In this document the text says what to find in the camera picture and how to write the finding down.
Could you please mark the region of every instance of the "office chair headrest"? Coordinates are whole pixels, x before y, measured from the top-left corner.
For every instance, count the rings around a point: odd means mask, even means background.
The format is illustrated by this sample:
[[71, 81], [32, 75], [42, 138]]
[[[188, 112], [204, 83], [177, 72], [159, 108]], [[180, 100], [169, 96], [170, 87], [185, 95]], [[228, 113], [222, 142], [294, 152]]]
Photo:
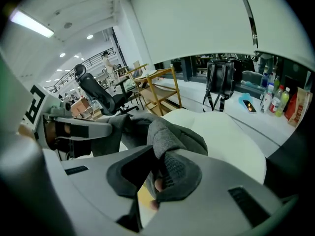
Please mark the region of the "office chair headrest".
[[74, 78], [76, 82], [79, 82], [80, 78], [82, 77], [82, 75], [84, 75], [86, 73], [87, 69], [85, 68], [84, 65], [82, 64], [78, 64], [74, 67]]

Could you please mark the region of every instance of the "fluorescent light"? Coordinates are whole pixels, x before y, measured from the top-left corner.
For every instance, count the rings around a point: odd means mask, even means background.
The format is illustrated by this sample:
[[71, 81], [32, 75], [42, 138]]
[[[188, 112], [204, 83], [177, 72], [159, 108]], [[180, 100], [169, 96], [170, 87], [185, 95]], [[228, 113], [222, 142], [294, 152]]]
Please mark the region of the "fluorescent light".
[[48, 29], [43, 24], [37, 22], [30, 16], [17, 9], [15, 9], [10, 15], [10, 20], [16, 24], [29, 28], [39, 34], [42, 34], [45, 37], [51, 37], [52, 35], [54, 35], [54, 32], [52, 30]]

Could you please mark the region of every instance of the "black office chair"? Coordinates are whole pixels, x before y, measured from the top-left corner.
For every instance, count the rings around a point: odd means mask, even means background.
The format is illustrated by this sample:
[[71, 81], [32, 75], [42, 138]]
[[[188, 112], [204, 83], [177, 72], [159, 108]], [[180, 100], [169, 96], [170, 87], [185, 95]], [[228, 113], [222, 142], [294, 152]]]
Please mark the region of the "black office chair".
[[[106, 92], [94, 79], [91, 73], [86, 72], [84, 65], [79, 64], [74, 67], [75, 71], [75, 81], [80, 85], [84, 90], [87, 96], [92, 100], [97, 100], [103, 109], [101, 112], [103, 115], [112, 116], [118, 111], [121, 114], [125, 114], [133, 109], [139, 110], [137, 106], [132, 108], [127, 108], [126, 110], [122, 109], [126, 103], [125, 97], [123, 94], [116, 94], [113, 97]], [[132, 95], [132, 92], [127, 92], [126, 96], [129, 98]]]

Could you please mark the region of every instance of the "phone screen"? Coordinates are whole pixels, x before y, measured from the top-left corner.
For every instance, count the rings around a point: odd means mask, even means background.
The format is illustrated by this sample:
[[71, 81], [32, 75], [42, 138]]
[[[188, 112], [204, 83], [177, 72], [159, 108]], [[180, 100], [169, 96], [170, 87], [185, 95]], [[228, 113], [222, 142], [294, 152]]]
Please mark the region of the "phone screen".
[[251, 102], [249, 100], [243, 100], [243, 102], [244, 102], [244, 104], [247, 107], [249, 112], [256, 113], [254, 106], [251, 104]]

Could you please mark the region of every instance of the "railing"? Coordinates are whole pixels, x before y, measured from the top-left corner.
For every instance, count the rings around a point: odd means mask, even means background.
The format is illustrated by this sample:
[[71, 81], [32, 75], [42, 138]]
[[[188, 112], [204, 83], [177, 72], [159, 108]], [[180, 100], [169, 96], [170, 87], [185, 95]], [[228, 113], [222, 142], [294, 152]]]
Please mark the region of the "railing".
[[[106, 51], [108, 52], [109, 58], [111, 56], [115, 55], [113, 47], [107, 49]], [[88, 67], [91, 67], [91, 66], [99, 63], [100, 61], [102, 61], [103, 52], [96, 54], [93, 57], [83, 61], [81, 64], [84, 65], [86, 67], [86, 69], [88, 70]], [[49, 90], [50, 92], [58, 92], [58, 90], [60, 90], [63, 86], [65, 86], [73, 78], [74, 78], [74, 68], [72, 70], [70, 70], [68, 73], [66, 73], [65, 75], [63, 75], [53, 86], [45, 87], [45, 88], [47, 90]]]

